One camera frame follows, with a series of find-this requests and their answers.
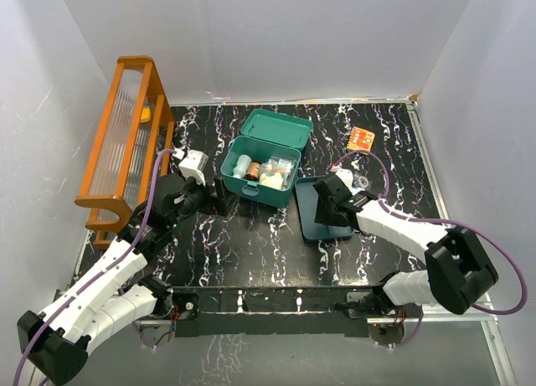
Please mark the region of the dark blue divided tray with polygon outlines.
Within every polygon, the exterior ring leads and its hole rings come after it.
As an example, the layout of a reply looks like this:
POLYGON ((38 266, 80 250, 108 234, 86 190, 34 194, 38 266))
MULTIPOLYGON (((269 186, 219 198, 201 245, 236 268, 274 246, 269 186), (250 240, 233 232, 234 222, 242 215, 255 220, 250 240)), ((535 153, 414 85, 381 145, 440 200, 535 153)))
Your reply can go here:
POLYGON ((318 195, 313 184, 318 179, 319 177, 298 178, 294 187, 302 238, 307 243, 350 239, 353 235, 351 227, 328 226, 315 221, 318 195))

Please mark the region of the amber bottle orange label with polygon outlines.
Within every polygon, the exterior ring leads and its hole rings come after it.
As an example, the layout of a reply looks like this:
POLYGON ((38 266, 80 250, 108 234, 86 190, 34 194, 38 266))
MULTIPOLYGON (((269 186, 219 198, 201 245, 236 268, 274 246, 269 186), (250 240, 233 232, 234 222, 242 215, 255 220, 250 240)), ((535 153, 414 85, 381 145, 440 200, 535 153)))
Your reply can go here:
POLYGON ((248 166, 245 174, 245 179, 252 182, 258 182, 260 178, 260 167, 262 162, 252 161, 248 166))

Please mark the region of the white plastic medicine bottle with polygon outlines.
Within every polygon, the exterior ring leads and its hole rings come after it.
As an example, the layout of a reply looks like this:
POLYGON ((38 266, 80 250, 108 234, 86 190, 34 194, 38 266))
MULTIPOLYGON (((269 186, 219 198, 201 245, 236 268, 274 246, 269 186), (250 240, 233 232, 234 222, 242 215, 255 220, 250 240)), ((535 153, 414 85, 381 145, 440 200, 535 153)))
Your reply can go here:
POLYGON ((233 177, 234 178, 244 178, 248 172, 249 166, 251 164, 251 158, 245 154, 239 156, 237 163, 233 168, 233 177))

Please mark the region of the green medicine box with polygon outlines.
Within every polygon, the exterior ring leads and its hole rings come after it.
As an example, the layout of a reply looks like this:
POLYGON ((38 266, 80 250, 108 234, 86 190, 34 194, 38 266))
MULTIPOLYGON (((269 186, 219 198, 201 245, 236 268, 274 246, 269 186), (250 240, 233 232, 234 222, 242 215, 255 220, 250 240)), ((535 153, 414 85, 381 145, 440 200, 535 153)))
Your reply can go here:
POLYGON ((242 198, 286 207, 311 133, 308 120, 253 110, 220 168, 225 187, 242 198))

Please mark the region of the clear bag cotton balls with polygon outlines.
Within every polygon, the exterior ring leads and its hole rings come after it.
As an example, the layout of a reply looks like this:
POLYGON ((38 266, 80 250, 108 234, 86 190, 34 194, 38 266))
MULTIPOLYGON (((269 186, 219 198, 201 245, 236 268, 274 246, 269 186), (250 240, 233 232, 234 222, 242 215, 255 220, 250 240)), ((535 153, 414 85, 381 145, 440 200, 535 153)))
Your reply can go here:
POLYGON ((288 172, 268 171, 263 172, 260 175, 260 185, 268 188, 272 188, 278 191, 285 191, 288 189, 288 172))

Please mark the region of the small clear plastic packet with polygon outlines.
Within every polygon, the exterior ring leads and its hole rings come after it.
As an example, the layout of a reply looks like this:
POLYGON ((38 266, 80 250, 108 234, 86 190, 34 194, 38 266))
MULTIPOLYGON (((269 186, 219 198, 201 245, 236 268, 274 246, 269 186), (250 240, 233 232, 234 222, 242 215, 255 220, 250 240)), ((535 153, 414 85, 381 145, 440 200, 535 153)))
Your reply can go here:
POLYGON ((279 172, 281 175, 290 174, 296 166, 296 160, 285 157, 272 157, 265 166, 271 172, 279 172))

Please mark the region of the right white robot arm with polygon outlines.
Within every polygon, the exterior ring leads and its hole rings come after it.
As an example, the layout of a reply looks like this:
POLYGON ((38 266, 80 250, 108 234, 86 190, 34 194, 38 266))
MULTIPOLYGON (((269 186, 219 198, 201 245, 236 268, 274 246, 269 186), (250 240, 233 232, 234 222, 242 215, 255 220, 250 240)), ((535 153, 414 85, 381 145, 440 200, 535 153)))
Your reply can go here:
POLYGON ((335 174, 313 188, 316 222, 380 237, 425 264, 423 270, 387 275, 374 286, 368 300, 379 314, 393 316, 408 304, 439 304, 461 315, 497 283, 498 273, 473 231, 403 216, 369 191, 352 193, 335 174))

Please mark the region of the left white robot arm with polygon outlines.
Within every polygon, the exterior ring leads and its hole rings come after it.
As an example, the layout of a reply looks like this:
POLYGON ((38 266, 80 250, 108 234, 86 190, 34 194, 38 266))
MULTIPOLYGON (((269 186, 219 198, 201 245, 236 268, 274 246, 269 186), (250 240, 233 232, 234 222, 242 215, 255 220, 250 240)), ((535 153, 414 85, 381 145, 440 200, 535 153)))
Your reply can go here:
POLYGON ((148 275, 126 283, 197 213, 226 216, 232 195, 221 177, 203 185, 168 174, 152 181, 147 200, 132 212, 106 252, 61 297, 17 321, 21 361, 31 362, 55 385, 70 382, 104 341, 147 315, 167 316, 170 287, 148 275))

